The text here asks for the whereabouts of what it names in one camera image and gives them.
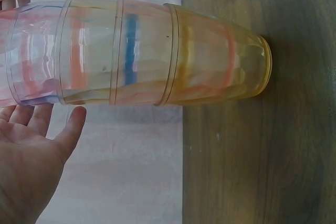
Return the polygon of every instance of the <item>wood grain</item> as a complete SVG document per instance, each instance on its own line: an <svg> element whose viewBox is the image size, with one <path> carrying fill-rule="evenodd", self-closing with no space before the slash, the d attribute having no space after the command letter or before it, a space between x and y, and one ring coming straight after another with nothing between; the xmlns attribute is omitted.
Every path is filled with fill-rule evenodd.
<svg viewBox="0 0 336 224"><path fill-rule="evenodd" d="M258 97L184 108L184 224L336 223L336 0L183 0L270 43Z"/></svg>

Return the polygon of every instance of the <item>white cloth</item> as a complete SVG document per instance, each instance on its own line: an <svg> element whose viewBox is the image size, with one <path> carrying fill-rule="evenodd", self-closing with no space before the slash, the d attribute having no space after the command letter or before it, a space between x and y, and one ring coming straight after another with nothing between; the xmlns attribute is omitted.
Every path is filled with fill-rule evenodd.
<svg viewBox="0 0 336 224"><path fill-rule="evenodd" d="M55 106L49 137L64 127L71 109ZM181 108L97 104L87 109L83 135L37 223L181 224Z"/></svg>

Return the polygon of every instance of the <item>plastic cup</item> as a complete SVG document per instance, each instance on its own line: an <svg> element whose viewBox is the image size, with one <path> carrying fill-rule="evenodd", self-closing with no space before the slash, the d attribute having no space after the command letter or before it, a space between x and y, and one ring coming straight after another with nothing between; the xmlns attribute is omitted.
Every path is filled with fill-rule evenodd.
<svg viewBox="0 0 336 224"><path fill-rule="evenodd" d="M160 103L175 71L169 8L119 1L115 28L110 104Z"/></svg>
<svg viewBox="0 0 336 224"><path fill-rule="evenodd" d="M58 96L62 104L108 103L117 3L67 0L58 26Z"/></svg>
<svg viewBox="0 0 336 224"><path fill-rule="evenodd" d="M178 30L177 67L168 104L253 97L270 78L272 59L259 35L224 20L167 4Z"/></svg>
<svg viewBox="0 0 336 224"><path fill-rule="evenodd" d="M1 13L10 19L5 46L11 104L59 102L54 76L56 30L62 2L35 3Z"/></svg>

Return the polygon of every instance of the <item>clear plastic cup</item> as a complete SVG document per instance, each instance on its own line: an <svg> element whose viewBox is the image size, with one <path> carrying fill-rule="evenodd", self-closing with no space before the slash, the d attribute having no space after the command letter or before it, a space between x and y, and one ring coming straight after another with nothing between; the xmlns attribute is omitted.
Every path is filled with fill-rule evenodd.
<svg viewBox="0 0 336 224"><path fill-rule="evenodd" d="M67 0L56 49L62 104L109 102L116 11L115 1Z"/></svg>
<svg viewBox="0 0 336 224"><path fill-rule="evenodd" d="M0 12L0 108L16 104L8 85L6 72L7 36L15 18L15 10Z"/></svg>
<svg viewBox="0 0 336 224"><path fill-rule="evenodd" d="M177 67L167 103L211 103L262 92L272 59L261 36L181 6L166 6L179 31L178 44L173 45L178 47Z"/></svg>
<svg viewBox="0 0 336 224"><path fill-rule="evenodd" d="M161 102L175 71L171 68L174 61L173 37L169 8L137 1L119 1L111 104Z"/></svg>
<svg viewBox="0 0 336 224"><path fill-rule="evenodd" d="M17 104L59 102L54 59L63 5L62 2L35 3L3 12L8 17L13 15L5 55L10 94Z"/></svg>

